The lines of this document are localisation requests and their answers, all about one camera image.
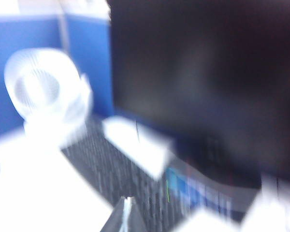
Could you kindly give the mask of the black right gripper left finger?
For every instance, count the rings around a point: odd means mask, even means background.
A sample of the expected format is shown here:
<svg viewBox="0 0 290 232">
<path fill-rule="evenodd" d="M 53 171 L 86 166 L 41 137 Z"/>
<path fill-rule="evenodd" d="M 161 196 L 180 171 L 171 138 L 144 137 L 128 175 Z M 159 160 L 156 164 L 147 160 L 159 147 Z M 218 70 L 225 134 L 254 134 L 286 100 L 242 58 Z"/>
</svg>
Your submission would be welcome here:
<svg viewBox="0 0 290 232">
<path fill-rule="evenodd" d="M 128 199 L 121 197 L 100 232 L 126 232 Z"/>
</svg>

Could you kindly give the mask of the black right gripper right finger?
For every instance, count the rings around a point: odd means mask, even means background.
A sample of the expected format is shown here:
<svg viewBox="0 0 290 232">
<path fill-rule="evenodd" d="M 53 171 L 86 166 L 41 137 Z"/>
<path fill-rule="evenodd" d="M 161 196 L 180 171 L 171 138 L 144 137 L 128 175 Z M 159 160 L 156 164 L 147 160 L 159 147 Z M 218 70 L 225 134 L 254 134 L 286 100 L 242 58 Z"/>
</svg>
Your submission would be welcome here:
<svg viewBox="0 0 290 232">
<path fill-rule="evenodd" d="M 130 197 L 129 231 L 145 232 L 145 223 L 134 197 Z"/>
</svg>

